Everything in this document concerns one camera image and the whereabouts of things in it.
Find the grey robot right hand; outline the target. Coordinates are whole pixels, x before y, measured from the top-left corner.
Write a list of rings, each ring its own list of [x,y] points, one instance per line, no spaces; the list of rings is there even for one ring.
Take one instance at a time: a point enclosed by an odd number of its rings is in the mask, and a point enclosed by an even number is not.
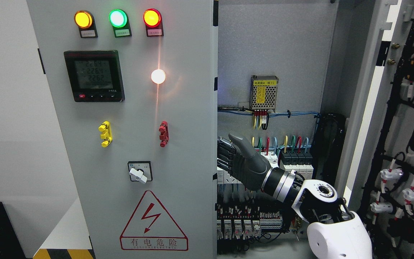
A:
[[[271,164],[243,136],[229,134],[230,141],[217,138],[217,167],[227,171],[244,186],[260,190]]]

